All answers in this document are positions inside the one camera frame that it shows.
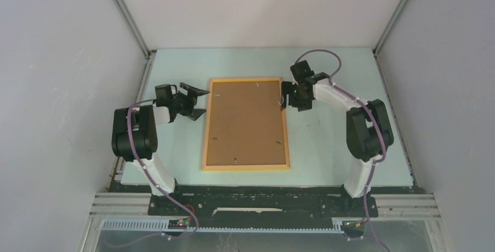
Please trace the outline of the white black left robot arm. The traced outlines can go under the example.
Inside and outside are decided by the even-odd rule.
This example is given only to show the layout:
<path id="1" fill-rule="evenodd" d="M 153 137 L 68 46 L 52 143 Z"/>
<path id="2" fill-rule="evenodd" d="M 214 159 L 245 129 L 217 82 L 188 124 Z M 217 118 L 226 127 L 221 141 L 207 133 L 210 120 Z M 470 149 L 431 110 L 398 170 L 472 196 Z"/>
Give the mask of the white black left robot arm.
<path id="1" fill-rule="evenodd" d="M 197 99 L 208 95 L 181 82 L 179 86 L 163 84 L 155 86 L 155 98 L 118 108 L 113 114 L 111 148 L 113 153 L 137 168 L 148 180 L 152 194 L 164 196 L 162 208 L 171 215 L 184 209 L 184 198 L 174 193 L 176 179 L 163 165 L 158 156 L 158 133 L 156 127 L 171 124 L 178 115 L 198 120 L 207 112 L 196 108 Z"/>

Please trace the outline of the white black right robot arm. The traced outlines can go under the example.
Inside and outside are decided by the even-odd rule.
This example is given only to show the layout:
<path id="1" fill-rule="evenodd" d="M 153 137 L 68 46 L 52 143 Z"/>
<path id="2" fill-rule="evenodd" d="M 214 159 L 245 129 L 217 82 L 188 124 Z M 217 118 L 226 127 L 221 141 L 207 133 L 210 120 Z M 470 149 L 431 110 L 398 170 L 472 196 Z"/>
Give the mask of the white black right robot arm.
<path id="1" fill-rule="evenodd" d="M 367 101 L 336 85 L 330 75 L 314 73 L 306 60 L 296 62 L 290 71 L 293 80 L 281 84 L 281 109 L 312 109 L 314 101 L 324 102 L 346 117 L 346 144 L 353 156 L 350 172 L 343 184 L 347 195 L 341 197 L 342 213 L 354 216 L 363 208 L 360 197 L 368 194 L 375 166 L 385 160 L 394 142 L 385 103 Z"/>

